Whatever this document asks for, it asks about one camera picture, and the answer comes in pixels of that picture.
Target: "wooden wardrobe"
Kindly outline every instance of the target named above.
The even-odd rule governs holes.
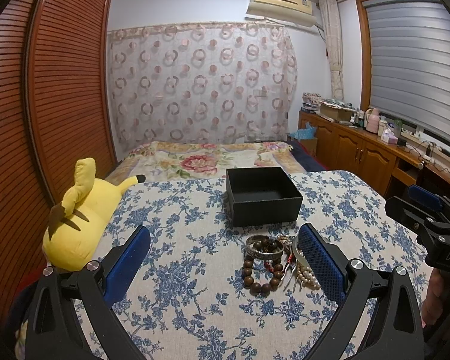
[[[50,207],[93,157],[115,167],[104,51],[110,0],[11,0],[0,16],[0,326],[45,263]]]

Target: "floral bedspread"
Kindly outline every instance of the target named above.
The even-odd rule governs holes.
[[[384,200],[346,171],[292,175],[303,195],[298,220],[231,227],[226,182],[188,179],[135,185],[117,207],[96,251],[106,255],[137,225],[151,233],[151,250],[126,297],[113,306],[146,359],[301,360],[337,306],[321,290],[283,286],[267,297],[243,287],[243,247],[251,234],[296,234],[311,222],[348,258],[369,267],[408,270],[421,304],[431,269],[414,235],[388,218]],[[270,279],[255,264],[255,279]],[[370,300],[343,357],[353,355],[365,333]],[[76,310],[97,356],[104,354],[81,302]]]
[[[141,145],[115,169],[107,181],[118,185],[129,176],[147,181],[225,177],[227,168],[282,167],[286,173],[305,173],[285,142],[233,145],[152,142]]]

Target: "table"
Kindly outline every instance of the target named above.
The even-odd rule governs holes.
[[[302,359],[336,304],[321,290],[292,292],[293,286],[267,297],[251,295],[240,269],[248,236],[296,234],[306,222],[349,259],[374,269],[403,265],[421,304],[431,272],[425,249],[386,216],[382,197],[346,171],[291,179],[304,197],[298,220],[244,228],[231,227],[224,178],[144,183],[126,192],[95,257],[123,244],[138,225],[149,228],[150,252],[126,297],[113,306],[146,359]],[[267,282],[271,274],[257,268],[254,278]],[[373,304],[368,301],[343,357],[356,352]],[[105,358],[80,301],[76,311],[92,351]]]

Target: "open black box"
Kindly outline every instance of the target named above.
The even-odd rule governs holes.
[[[226,170],[226,191],[232,224],[255,226],[293,222],[303,196],[280,167]]]

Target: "sheer curtain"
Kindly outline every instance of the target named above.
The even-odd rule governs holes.
[[[343,100],[342,27],[337,0],[319,0],[319,6],[330,60],[331,96]]]
[[[123,150],[141,143],[282,139],[296,86],[287,30],[265,23],[127,28],[108,35],[111,114]]]

